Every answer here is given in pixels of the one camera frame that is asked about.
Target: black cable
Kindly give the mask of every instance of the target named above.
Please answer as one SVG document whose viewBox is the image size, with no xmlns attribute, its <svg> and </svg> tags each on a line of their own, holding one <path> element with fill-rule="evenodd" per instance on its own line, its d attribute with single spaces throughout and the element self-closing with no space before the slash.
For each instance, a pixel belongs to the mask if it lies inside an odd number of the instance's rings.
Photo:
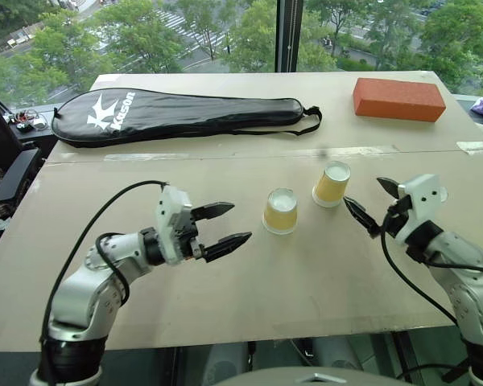
<svg viewBox="0 0 483 386">
<path fill-rule="evenodd" d="M 124 187 L 121 189 L 116 195 L 111 197 L 102 207 L 98 210 L 97 213 L 91 218 L 91 220 L 88 222 L 88 224 L 85 226 L 84 230 L 80 234 L 79 238 L 77 239 L 75 245 L 73 246 L 72 251 L 70 252 L 68 258 L 63 264 L 63 267 L 61 268 L 59 275 L 57 276 L 56 281 L 54 282 L 54 286 L 52 287 L 52 291 L 50 292 L 50 296 L 48 297 L 47 300 L 47 305 L 45 307 L 45 312 L 43 315 L 43 324 L 41 327 L 41 336 L 39 338 L 39 342 L 41 343 L 41 359 L 43 363 L 45 364 L 44 368 L 47 370 L 47 381 L 49 386 L 55 386 L 56 381 L 55 377 L 53 375 L 53 366 L 50 361 L 50 358 L 47 355 L 46 350 L 43 349 L 44 344 L 47 340 L 48 337 L 48 321 L 50 319 L 50 313 L 52 312 L 52 301 L 54 300 L 54 296 L 56 295 L 57 290 L 59 289 L 60 283 L 63 281 L 63 277 L 66 274 L 66 271 L 68 271 L 68 267 L 72 263 L 72 260 L 77 252 L 77 249 L 82 244 L 82 241 L 86 237 L 86 235 L 89 232 L 89 229 L 97 222 L 98 218 L 104 213 L 104 211 L 114 202 L 116 201 L 120 196 L 124 195 L 128 191 L 131 191 L 132 189 L 135 189 L 136 187 L 140 187 L 143 185 L 160 185 L 161 190 L 167 185 L 167 183 L 161 182 L 161 181 L 156 181 L 156 180 L 148 180 L 148 181 L 141 181 L 139 183 L 133 183 L 132 185 L 129 185 L 128 187 Z"/>
<path fill-rule="evenodd" d="M 475 265 L 466 264 L 445 264 L 445 263 L 435 263 L 434 261 L 425 261 L 425 265 L 436 268 L 456 268 L 456 269 L 471 269 L 473 271 L 483 272 L 483 267 L 476 267 Z"/>
<path fill-rule="evenodd" d="M 411 372 L 417 372 L 419 370 L 423 370 L 424 368 L 448 368 L 450 370 L 454 370 L 456 368 L 466 370 L 467 368 L 462 368 L 459 366 L 453 366 L 451 364 L 443 364 L 443 363 L 426 363 L 421 364 L 420 366 L 415 366 L 414 368 L 408 368 L 406 371 L 402 372 L 398 376 L 395 377 L 396 380 L 400 380 L 410 374 Z"/>
<path fill-rule="evenodd" d="M 118 280 L 122 283 L 123 289 L 125 291 L 125 295 L 122 298 L 122 306 L 127 303 L 127 300 L 129 300 L 130 296 L 130 288 L 129 288 L 129 282 L 127 281 L 126 277 L 123 276 L 123 273 L 120 272 L 120 269 L 116 268 L 116 265 L 113 264 L 113 262 L 108 258 L 107 253 L 104 252 L 104 249 L 102 249 L 102 246 L 100 245 L 101 241 L 105 239 L 106 237 L 111 237 L 111 236 L 118 236 L 122 235 L 123 233 L 103 233 L 97 239 L 95 240 L 95 248 L 97 248 L 97 252 L 102 258 L 102 260 L 107 264 L 107 266 L 114 272 L 114 274 L 118 277 Z"/>
<path fill-rule="evenodd" d="M 415 284 L 413 284 L 410 279 L 408 279 L 403 272 L 398 268 L 397 265 L 395 265 L 394 261 L 392 260 L 392 257 L 390 256 L 388 252 L 388 247 L 386 247 L 386 230 L 388 229 L 388 225 L 390 224 L 390 213 L 387 212 L 385 215 L 385 218 L 383 220 L 383 224 L 381 226 L 381 246 L 383 249 L 383 253 L 385 254 L 386 261 L 388 261 L 388 264 L 392 269 L 398 274 L 401 279 L 408 284 L 417 294 L 422 296 L 424 299 L 426 299 L 428 302 L 430 302 L 434 307 L 436 307 L 442 314 L 447 316 L 449 319 L 451 319 L 451 322 L 454 324 L 458 324 L 456 321 L 456 318 L 452 316 L 449 311 L 447 311 L 445 308 L 443 308 L 439 303 L 437 303 L 433 298 L 429 297 L 426 293 L 424 293 L 419 287 L 417 287 Z"/>
</svg>

